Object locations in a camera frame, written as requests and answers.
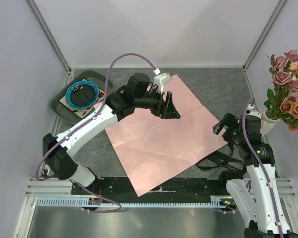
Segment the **black ribbon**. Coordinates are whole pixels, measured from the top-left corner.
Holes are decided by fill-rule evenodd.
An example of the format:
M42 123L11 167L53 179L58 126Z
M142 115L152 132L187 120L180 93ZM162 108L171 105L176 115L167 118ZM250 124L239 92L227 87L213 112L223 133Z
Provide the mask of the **black ribbon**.
M220 152L218 150L212 152L211 154L207 155L206 157L200 159L195 166L199 168L202 171L217 169L217 168L226 168L228 170L232 170L234 172L238 172L242 175L246 173L246 165L243 160L234 158L234 145L232 143L228 144L229 149L231 150L231 153L229 155L224 154L223 152ZM213 163L215 163L215 166L202 166L200 163L204 160L209 160ZM235 166L233 166L231 163L240 163L243 165L242 169L239 169Z

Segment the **orange dried flower spray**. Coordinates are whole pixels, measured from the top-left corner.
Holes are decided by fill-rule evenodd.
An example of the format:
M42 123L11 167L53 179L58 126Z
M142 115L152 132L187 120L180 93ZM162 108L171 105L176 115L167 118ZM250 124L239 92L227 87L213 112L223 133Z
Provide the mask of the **orange dried flower spray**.
M281 102L272 100L266 115L269 119L284 122L290 131L298 131L298 102L295 101L294 96L285 99L286 101Z

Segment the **purple flower bouquet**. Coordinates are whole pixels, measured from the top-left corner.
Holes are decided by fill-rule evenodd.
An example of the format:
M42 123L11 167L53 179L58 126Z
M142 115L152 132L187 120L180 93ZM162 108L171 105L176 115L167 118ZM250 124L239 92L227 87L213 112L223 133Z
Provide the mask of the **purple flower bouquet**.
M166 84L179 119L161 119L150 110L134 113L103 130L138 197L193 166L227 143L213 134L217 118L178 75Z

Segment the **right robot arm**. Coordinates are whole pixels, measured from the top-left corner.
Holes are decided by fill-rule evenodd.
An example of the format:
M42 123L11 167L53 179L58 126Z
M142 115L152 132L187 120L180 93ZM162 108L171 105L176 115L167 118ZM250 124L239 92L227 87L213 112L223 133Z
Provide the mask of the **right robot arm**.
M297 238L284 216L277 184L275 159L269 144L262 142L260 117L246 112L240 118L227 113L214 127L223 139L236 146L254 190L250 194L239 172L223 171L218 191L231 195L244 220L246 238Z

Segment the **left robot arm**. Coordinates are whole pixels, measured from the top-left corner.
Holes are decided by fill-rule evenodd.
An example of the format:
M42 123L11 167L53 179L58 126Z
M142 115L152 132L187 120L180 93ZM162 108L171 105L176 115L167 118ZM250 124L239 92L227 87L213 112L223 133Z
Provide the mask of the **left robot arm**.
M142 73L132 75L127 84L111 93L95 111L57 136L48 133L43 137L43 161L52 170L52 177L58 180L70 179L79 183L84 192L94 195L99 190L95 174L79 165L73 156L91 139L106 128L115 125L134 113L136 108L149 109L161 119L181 117L172 100L172 92L164 92L165 84L171 81L169 73L162 73L153 79Z

